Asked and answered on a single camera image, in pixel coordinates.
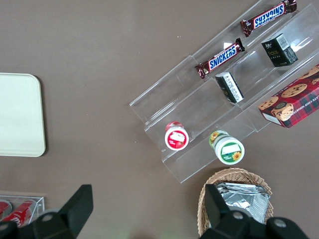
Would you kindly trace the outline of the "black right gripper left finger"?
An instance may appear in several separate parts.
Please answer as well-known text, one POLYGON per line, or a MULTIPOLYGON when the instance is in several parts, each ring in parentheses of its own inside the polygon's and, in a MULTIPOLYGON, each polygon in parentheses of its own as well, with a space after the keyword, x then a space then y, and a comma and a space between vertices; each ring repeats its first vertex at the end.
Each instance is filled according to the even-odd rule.
POLYGON ((92 185, 84 184, 74 193, 58 214, 70 230, 77 237, 93 212, 92 185))

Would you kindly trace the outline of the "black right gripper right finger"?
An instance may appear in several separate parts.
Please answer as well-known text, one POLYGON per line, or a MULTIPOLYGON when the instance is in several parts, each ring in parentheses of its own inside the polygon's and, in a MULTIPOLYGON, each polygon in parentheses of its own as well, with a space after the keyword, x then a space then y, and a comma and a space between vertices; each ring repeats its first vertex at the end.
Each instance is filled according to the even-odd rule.
POLYGON ((217 227, 223 217, 230 212, 229 207, 214 184, 205 185, 204 205, 212 228, 217 227))

